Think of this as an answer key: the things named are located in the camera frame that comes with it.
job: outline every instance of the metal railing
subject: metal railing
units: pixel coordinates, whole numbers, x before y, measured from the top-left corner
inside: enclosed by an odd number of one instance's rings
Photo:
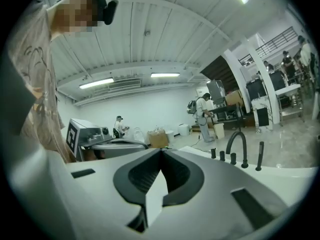
[[[271,53],[272,51],[282,47],[284,44],[288,43],[292,39],[296,38],[298,35],[295,32],[294,28],[291,26],[285,31],[283,31],[281,34],[274,37],[269,42],[266,42],[264,45],[260,46],[258,49],[256,49],[256,52],[260,56],[260,58],[266,56],[267,54]],[[243,57],[242,59],[239,59],[239,62],[242,66],[247,66],[252,63],[254,63],[254,59],[251,57],[250,54]]]

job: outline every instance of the light gray pants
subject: light gray pants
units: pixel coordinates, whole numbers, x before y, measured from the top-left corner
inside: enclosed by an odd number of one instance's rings
[[[209,134],[209,129],[208,129],[208,125],[207,125],[207,119],[205,117],[199,117],[197,119],[197,122],[199,124],[203,140],[205,142],[212,142],[214,140],[214,138],[211,137],[210,134]]]

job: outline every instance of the white ceiling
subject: white ceiling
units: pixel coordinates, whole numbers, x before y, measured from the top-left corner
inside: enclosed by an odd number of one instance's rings
[[[256,33],[282,6],[279,0],[249,0],[246,4],[241,0],[118,1],[111,25],[65,34],[51,44],[58,91],[76,100],[76,105],[192,85],[195,75],[241,34]],[[46,2],[52,5],[55,0]],[[158,72],[181,75],[150,78]],[[110,76],[115,81],[139,79],[140,87],[79,88]]]

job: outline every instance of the shiny floor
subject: shiny floor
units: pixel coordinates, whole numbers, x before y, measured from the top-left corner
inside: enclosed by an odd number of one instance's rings
[[[309,168],[318,166],[319,146],[317,135],[320,134],[319,122],[312,121],[311,116],[305,116],[305,122],[295,117],[283,122],[283,126],[277,125],[272,132],[256,133],[254,127],[241,128],[247,142],[247,159],[249,164],[256,165],[258,162],[259,142],[264,142],[264,153],[262,165],[277,168]],[[188,136],[176,136],[170,148],[180,149],[190,146],[209,152],[216,148],[216,155],[219,158],[219,151],[225,151],[228,140],[234,130],[225,130],[225,137],[216,139],[214,142],[206,143],[200,133],[193,132]],[[237,136],[232,144],[232,153],[236,153],[236,160],[241,162],[243,159],[242,139]]]

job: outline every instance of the black slot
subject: black slot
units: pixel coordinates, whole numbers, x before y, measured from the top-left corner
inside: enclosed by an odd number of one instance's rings
[[[274,219],[246,189],[232,191],[231,195],[255,230],[265,226]]]
[[[87,176],[94,173],[95,171],[93,169],[85,169],[85,170],[71,172],[71,175],[74,179],[76,179],[76,178],[80,178],[80,177]]]

